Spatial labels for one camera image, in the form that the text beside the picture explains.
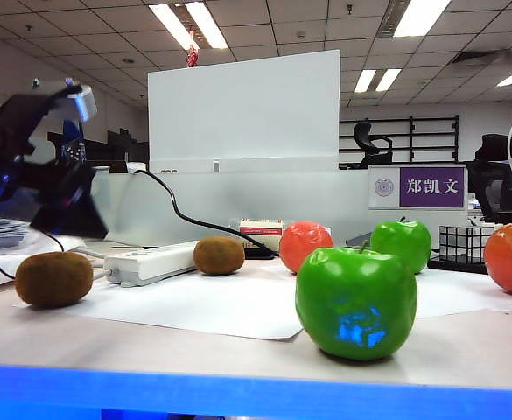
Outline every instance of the power strip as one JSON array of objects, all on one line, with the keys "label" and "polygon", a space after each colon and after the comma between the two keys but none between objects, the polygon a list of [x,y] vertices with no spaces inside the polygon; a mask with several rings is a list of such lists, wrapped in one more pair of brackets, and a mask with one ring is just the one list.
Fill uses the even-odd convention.
[{"label": "power strip", "polygon": [[106,278],[122,287],[145,286],[168,277],[195,270],[193,250],[197,241],[165,247],[139,249],[123,254],[106,255]]}]

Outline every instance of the green apple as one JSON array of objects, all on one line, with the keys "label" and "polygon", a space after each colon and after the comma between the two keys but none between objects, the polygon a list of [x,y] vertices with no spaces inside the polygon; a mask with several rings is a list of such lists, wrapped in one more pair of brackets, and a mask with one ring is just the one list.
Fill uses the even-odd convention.
[{"label": "green apple", "polygon": [[370,248],[381,254],[400,256],[417,274],[431,258],[431,234],[420,221],[383,221],[370,236]]},{"label": "green apple", "polygon": [[318,248],[297,275],[297,314],[324,352],[358,361],[394,353],[417,309],[415,277],[396,255]]}]

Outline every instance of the white table surface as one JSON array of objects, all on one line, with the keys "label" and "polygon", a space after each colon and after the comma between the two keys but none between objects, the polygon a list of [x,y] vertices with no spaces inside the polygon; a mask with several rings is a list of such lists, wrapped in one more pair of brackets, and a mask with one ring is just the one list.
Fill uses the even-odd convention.
[{"label": "white table surface", "polygon": [[[261,275],[265,264],[246,262],[243,275]],[[418,319],[393,356],[362,363],[326,356],[304,331],[242,339],[13,307],[18,301],[11,285],[0,291],[0,365],[512,389],[512,312]]]}]

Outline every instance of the apple stem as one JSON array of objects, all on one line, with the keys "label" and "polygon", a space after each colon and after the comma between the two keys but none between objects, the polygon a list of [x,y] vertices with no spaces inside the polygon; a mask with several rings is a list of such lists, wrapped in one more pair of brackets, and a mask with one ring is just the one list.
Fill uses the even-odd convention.
[{"label": "apple stem", "polygon": [[361,244],[361,247],[359,248],[359,254],[362,254],[362,251],[370,244],[368,240],[364,240]]}]

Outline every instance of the drop ceiling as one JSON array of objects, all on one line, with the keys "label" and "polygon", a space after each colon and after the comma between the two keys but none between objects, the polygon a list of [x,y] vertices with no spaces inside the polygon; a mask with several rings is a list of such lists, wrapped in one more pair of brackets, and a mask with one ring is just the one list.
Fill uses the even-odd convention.
[{"label": "drop ceiling", "polygon": [[[207,0],[230,46],[206,66],[341,50],[340,106],[512,100],[512,61],[451,65],[464,51],[512,52],[512,0],[452,0],[429,33],[376,38],[389,0]],[[0,39],[137,107],[147,73],[186,66],[154,0],[0,0]],[[351,13],[347,5],[351,4]],[[387,92],[356,94],[365,68],[401,67]]]}]

